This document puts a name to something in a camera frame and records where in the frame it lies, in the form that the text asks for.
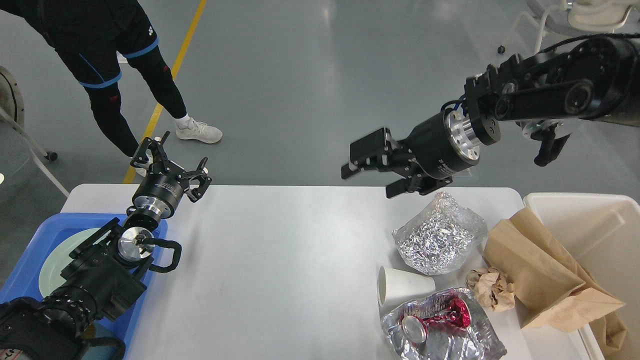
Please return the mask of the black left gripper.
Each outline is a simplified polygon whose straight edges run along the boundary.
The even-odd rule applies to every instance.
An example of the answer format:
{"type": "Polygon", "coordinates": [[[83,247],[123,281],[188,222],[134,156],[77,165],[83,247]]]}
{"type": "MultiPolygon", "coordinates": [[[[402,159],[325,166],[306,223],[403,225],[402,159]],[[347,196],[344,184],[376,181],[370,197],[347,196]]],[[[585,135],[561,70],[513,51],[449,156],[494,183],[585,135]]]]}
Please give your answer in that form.
{"type": "Polygon", "coordinates": [[[140,176],[144,176],[132,197],[132,221],[160,221],[174,215],[183,195],[196,203],[203,198],[212,178],[208,175],[203,157],[195,170],[179,174],[172,170],[164,144],[170,135],[166,131],[162,137],[145,137],[131,158],[130,166],[140,176]]]}

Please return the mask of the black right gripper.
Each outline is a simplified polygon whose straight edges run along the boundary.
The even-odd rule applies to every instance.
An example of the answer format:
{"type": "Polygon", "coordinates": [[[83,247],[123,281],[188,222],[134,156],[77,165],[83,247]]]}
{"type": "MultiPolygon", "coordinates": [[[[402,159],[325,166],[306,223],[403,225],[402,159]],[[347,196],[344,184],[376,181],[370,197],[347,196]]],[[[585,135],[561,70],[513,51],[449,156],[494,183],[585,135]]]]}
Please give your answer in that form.
{"type": "Polygon", "coordinates": [[[445,109],[417,125],[404,139],[387,127],[352,142],[349,161],[341,166],[347,180],[361,171],[402,176],[385,187],[387,199],[404,193],[425,196],[448,186],[453,176],[476,166],[482,142],[468,117],[445,109]]]}

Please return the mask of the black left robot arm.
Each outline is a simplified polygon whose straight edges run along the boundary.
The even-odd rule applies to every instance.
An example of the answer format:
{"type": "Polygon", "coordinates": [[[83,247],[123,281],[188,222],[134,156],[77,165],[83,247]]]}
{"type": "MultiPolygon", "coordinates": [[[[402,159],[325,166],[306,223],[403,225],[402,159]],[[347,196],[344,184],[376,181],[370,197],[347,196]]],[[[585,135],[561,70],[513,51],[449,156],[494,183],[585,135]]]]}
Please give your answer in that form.
{"type": "Polygon", "coordinates": [[[121,339],[84,334],[94,321],[115,321],[132,308],[147,289],[147,272],[178,267],[182,246],[153,232],[174,215],[183,196],[195,203],[211,184],[208,158],[185,170],[167,156],[168,136],[146,137],[138,146],[130,164],[146,175],[126,219],[110,219],[69,252],[64,283],[43,300],[22,296],[1,305],[2,350],[18,350],[30,360],[80,360],[92,347],[106,346],[114,349],[113,360],[124,358],[121,339]]]}

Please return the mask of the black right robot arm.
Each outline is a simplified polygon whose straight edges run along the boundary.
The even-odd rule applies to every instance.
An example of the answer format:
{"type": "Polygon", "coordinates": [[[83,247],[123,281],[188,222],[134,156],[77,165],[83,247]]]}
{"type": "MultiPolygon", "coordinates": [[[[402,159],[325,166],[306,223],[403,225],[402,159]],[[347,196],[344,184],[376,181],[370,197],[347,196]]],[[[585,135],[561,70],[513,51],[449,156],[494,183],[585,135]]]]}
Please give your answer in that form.
{"type": "Polygon", "coordinates": [[[538,141],[534,163],[555,161],[571,131],[565,119],[639,125],[638,33],[599,33],[565,39],[528,58],[514,54],[467,77],[462,96],[445,102],[407,137],[382,127],[352,142],[341,167],[346,180],[361,171],[400,176],[386,197],[427,195],[477,166],[480,146],[501,139],[499,123],[514,122],[538,141]]]}

